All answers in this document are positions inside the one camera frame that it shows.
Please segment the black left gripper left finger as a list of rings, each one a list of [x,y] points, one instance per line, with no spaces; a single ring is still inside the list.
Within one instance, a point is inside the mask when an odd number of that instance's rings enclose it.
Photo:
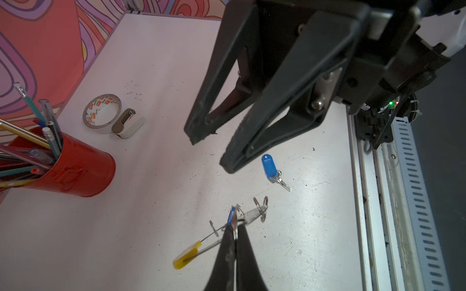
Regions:
[[[205,291],[233,291],[235,276],[235,238],[227,225]]]

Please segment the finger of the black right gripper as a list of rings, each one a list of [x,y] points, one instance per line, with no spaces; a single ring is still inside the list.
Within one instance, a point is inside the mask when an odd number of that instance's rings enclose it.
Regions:
[[[214,103],[233,65],[239,78],[232,92],[218,106]],[[230,1],[226,6],[211,60],[184,131],[197,144],[255,102],[262,84],[257,1]]]

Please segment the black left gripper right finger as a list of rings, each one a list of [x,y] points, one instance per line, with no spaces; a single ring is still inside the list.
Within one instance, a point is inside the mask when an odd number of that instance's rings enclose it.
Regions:
[[[256,257],[244,224],[238,227],[235,243],[236,254],[236,290],[267,291],[268,288],[261,276]]]

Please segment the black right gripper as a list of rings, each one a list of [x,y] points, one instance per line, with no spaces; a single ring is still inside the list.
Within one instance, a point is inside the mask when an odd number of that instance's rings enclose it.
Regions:
[[[220,160],[227,173],[320,126],[335,97],[351,113],[382,107],[430,85],[449,61],[418,31],[450,1],[257,2],[262,84]]]

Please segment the blue key tag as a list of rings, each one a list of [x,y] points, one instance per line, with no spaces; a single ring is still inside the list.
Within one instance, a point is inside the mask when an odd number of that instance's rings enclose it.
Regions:
[[[231,206],[231,210],[228,215],[227,225],[231,225],[233,223],[233,216],[235,214],[236,207]]]

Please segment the silver metal keyring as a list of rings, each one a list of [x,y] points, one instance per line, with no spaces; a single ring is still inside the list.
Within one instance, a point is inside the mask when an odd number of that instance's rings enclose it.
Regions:
[[[266,220],[266,214],[268,210],[269,198],[267,196],[264,197],[262,204],[258,202],[256,198],[253,198],[255,203],[255,208],[244,212],[241,207],[237,204],[235,205],[236,210],[233,216],[233,223],[231,224],[234,228],[234,238],[237,237],[237,231],[235,227],[238,227],[241,224],[248,226],[255,222],[256,220],[260,219],[262,223]],[[222,238],[220,237],[221,232],[225,232],[227,227],[227,223],[222,227],[215,228],[211,222],[212,232],[204,237],[201,240],[196,241],[194,244],[189,246],[185,249],[181,254],[179,254],[172,262],[172,266],[175,270],[183,269],[187,264],[189,264],[192,260],[199,257],[200,255],[208,252],[209,250],[213,249],[214,247],[220,245]],[[204,242],[208,240],[212,235],[217,237],[217,240],[214,241],[210,245],[203,246]]]

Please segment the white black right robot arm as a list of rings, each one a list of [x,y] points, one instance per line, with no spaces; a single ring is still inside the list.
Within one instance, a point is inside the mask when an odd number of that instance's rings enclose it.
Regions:
[[[350,115],[429,85],[449,61],[418,31],[464,1],[230,1],[184,131],[197,144],[241,112],[220,165],[235,173],[319,127],[333,101]]]

